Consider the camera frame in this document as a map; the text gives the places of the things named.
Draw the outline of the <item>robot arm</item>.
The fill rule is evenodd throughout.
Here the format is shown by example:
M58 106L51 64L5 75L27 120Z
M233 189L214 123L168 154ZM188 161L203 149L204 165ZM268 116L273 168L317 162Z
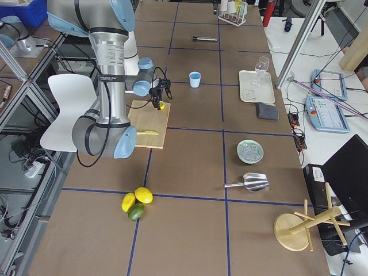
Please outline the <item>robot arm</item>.
M153 61L138 60L138 73L125 73L124 46L135 29L131 1L48 1L48 22L59 32L87 37L97 58L98 99L72 129L72 142L90 156L128 158L136 145L137 130L125 111L125 92L150 95L160 108L162 92L169 98L170 80L155 80Z

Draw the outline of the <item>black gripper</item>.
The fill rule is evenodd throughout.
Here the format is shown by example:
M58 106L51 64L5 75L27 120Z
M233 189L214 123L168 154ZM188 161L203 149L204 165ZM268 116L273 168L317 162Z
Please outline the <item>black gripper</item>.
M166 95L171 99L171 81L169 79L159 78L158 84L150 89L150 95L152 96L152 104L154 108L158 110L162 109L162 94L166 92Z

